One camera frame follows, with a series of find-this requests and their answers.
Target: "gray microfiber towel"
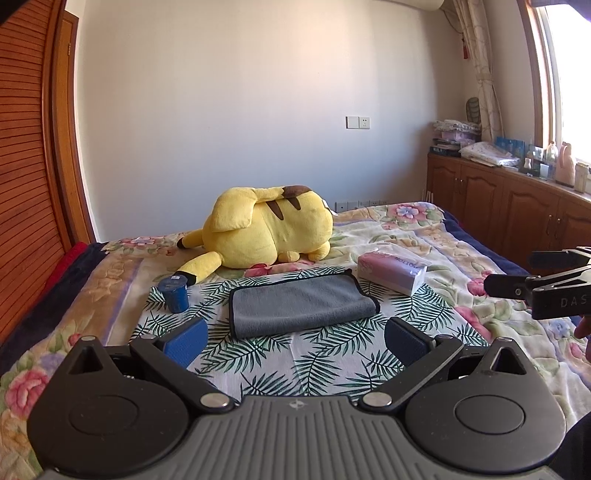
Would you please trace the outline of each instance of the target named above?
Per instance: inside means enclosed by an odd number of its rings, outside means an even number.
[[[230,293],[230,331],[237,339],[301,332],[371,317],[379,302],[361,290],[351,270]]]

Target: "pink tissue box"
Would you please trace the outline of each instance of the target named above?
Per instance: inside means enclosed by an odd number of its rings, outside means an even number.
[[[368,252],[357,260],[357,276],[405,295],[425,283],[427,265],[397,255]]]

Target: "human hand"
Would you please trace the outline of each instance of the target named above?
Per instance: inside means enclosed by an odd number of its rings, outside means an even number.
[[[581,323],[574,329],[575,338],[584,338],[587,335],[591,335],[591,316],[585,316],[581,320]],[[591,341],[587,343],[587,350],[585,351],[585,357],[591,362]]]

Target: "blue cup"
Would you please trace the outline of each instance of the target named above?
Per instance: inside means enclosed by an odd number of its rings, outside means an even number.
[[[185,276],[173,275],[163,278],[156,288],[163,295],[166,307],[172,313],[182,313],[189,308],[187,278]]]

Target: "white wall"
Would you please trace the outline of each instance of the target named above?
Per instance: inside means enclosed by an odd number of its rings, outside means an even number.
[[[519,7],[515,0],[485,0],[485,8],[505,136],[529,143],[534,139],[534,89]]]
[[[461,41],[440,11],[92,0],[84,16],[80,149],[103,241],[199,228],[232,186],[417,200],[430,122],[465,116]]]

